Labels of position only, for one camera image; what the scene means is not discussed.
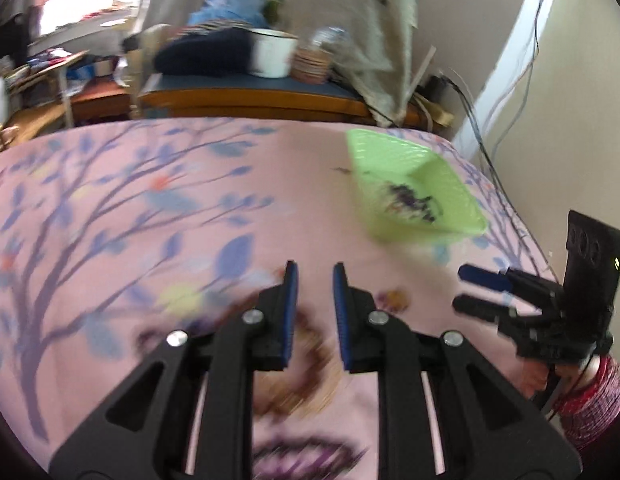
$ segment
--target tree pattern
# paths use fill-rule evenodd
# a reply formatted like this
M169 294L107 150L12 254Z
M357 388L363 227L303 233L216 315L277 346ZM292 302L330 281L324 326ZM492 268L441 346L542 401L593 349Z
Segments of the tree pattern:
M162 298L156 298L144 282L152 273L174 264L183 247L184 232L215 222L243 228L250 225L251 214L274 202L270 196L226 194L213 206L200 205L197 190L221 179L248 175L252 170L250 166L237 166L224 174L179 184L186 171L183 159L188 153L210 150L216 156L236 158L255 145L253 140L246 139L274 132L273 128L246 127L222 139L206 140L213 130L231 121L211 120L206 128L193 130L183 126L166 132L157 130L157 124L148 121L121 123L112 128L114 134L100 141L93 137L90 129L77 130L76 134L80 135L77 146L66 149L66 138L52 136L40 155L31 153L9 168L10 174L22 173L24 178L14 187L10 213L0 219L0 300L12 305L12 309L0 308L0 337L12 341L15 373L32 429L40 439L47 440L48 432L37 397L37 370L53 344L83 332L93 354L116 358L121 353L121 343L108 325L108 320L114 317L148 313L157 305L157 299L163 300L158 301L160 308L175 306L182 311L188 308L188 297L199 301L200 296L205 296L206 300L221 307L229 303L224 294L250 267L251 234L237 236L223 247L212 262L214 279L199 290L167 290ZM92 170L100 158L116 150L120 141L135 130L149 130L157 135L148 135L146 145L132 154L133 161L122 170L95 176ZM176 136L179 142L171 140ZM183 138L187 138L185 145L181 145ZM42 177L40 183L36 182L38 176ZM56 192L39 193L42 198L36 200L32 197L37 192L35 184L56 186ZM130 192L139 189L139 184L142 190ZM103 196L78 229L68 236L65 246L53 256L55 260L46 262L49 269L45 280L34 288L33 275L40 264L49 259L47 253L54 252L49 246L58 244L58 232L66 232L76 225L72 199L86 186L103 189ZM54 202L48 204L48 197L53 195L56 195ZM119 232L100 228L104 218L132 201L146 205L132 225ZM20 232L20 219L46 206L50 211L44 216L30 252L21 254L24 237ZM160 257L150 262L143 272L64 326L44 329L46 313L58 298L59 290L77 272L102 254L122 253L136 235L165 226L173 226L174 232L163 242ZM4 353L0 349L0 369L8 358Z

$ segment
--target white pot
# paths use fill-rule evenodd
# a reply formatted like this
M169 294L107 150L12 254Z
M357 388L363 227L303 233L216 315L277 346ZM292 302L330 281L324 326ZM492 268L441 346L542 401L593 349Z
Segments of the white pot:
M254 47L250 73L259 77L280 78L290 74L298 39L287 32L251 28Z

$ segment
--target wall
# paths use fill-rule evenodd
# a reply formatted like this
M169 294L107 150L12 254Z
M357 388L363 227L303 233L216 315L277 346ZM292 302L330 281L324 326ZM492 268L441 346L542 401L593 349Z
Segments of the wall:
M520 106L523 86L487 139ZM522 119L496 168L559 276L570 208L620 228L620 8L615 0L555 0ZM620 358L620 289L615 355Z
M433 44L437 54L433 65L455 69L467 81L477 98L479 123L487 117L494 101L520 75L532 49L530 38L539 0L417 0L419 28L415 49L423 52ZM539 19L542 34L552 0L545 0ZM446 97L444 105L457 115L456 128L465 120L458 97ZM464 126L455 144L465 154L465 144L474 135ZM473 149L471 142L468 150Z

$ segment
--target woven basket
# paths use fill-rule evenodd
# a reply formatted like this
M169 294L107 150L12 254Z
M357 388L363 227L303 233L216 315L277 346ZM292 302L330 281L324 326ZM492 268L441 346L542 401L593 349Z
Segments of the woven basket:
M332 56L324 50L299 48L292 62L290 76L301 83L322 84L328 78Z

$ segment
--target bed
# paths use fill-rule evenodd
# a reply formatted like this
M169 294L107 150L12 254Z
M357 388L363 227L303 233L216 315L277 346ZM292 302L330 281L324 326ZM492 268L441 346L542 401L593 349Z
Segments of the bed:
M341 371L336 262L380 308L423 333L459 330L516 380L513 345L451 300L466 262L551 278L526 227L517 219L517 235L494 187L446 140L387 130L444 156L490 227L450 246L374 242L353 203L350 127L128 121L0 154L0 411L43 468L168 332L213 330L277 283L288 259L301 279L298 358L285 376L256 379L259 478L376 478L376 379Z

